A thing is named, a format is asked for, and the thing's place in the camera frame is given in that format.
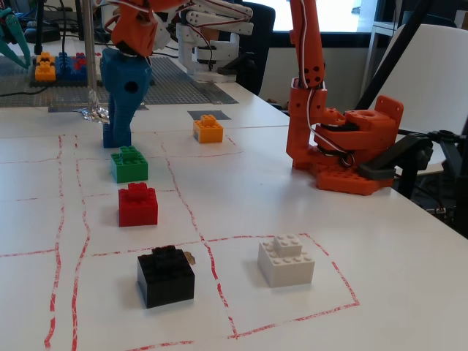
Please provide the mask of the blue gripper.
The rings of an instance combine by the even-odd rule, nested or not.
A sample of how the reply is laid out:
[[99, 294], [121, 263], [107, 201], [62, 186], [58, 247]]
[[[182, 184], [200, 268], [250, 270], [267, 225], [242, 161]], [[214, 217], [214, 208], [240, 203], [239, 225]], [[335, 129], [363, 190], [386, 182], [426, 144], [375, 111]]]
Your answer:
[[102, 83], [109, 99], [109, 125], [114, 125], [115, 145], [131, 145], [130, 124], [148, 92], [151, 65], [141, 56], [128, 56], [120, 50], [106, 48], [102, 51]]

